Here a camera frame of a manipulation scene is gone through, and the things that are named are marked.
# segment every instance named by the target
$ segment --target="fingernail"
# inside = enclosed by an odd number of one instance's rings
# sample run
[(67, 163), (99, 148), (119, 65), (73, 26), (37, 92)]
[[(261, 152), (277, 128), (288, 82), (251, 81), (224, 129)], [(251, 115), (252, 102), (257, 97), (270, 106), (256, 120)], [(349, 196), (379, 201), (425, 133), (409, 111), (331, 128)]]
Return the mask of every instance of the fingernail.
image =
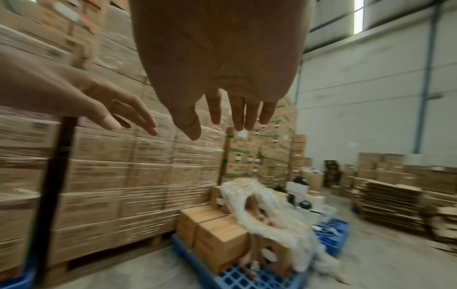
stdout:
[(120, 130), (122, 128), (120, 123), (112, 115), (105, 116), (103, 122), (110, 130)]

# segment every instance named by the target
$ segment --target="wooden pallet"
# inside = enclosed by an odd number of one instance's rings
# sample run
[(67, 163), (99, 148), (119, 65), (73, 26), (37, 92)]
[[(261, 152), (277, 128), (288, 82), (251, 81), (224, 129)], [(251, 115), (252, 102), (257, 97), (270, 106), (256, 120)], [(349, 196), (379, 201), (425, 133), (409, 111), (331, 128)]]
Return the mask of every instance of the wooden pallet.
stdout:
[(168, 247), (171, 245), (172, 233), (164, 233), (132, 244), (53, 265), (44, 272), (43, 284), (39, 288), (56, 287)]
[(22, 267), (14, 267), (0, 272), (0, 282), (7, 281), (19, 277), (22, 273)]

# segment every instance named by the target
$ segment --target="hand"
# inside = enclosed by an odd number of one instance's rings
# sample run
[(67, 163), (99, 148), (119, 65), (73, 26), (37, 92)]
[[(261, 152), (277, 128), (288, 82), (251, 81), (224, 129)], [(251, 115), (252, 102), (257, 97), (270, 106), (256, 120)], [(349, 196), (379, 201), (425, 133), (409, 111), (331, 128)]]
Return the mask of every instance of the hand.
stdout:
[(138, 96), (100, 76), (2, 46), (0, 67), (1, 106), (87, 117), (107, 130), (130, 128), (126, 118), (157, 135), (157, 124)]
[(195, 103), (205, 94), (220, 122), (228, 92), (236, 130), (267, 124), (300, 62), (314, 0), (131, 0), (141, 62), (173, 122), (192, 140)]

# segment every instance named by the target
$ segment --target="white wall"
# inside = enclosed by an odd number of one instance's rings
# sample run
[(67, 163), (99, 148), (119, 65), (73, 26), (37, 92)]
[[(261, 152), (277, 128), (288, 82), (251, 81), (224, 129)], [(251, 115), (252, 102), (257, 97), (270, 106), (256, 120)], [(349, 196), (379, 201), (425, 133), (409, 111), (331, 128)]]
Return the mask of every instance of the white wall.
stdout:
[(428, 32), (424, 22), (304, 61), (297, 133), (316, 167), (412, 152)]
[(430, 165), (457, 167), (457, 11), (438, 23), (430, 85), (443, 98), (428, 102), (422, 153)]

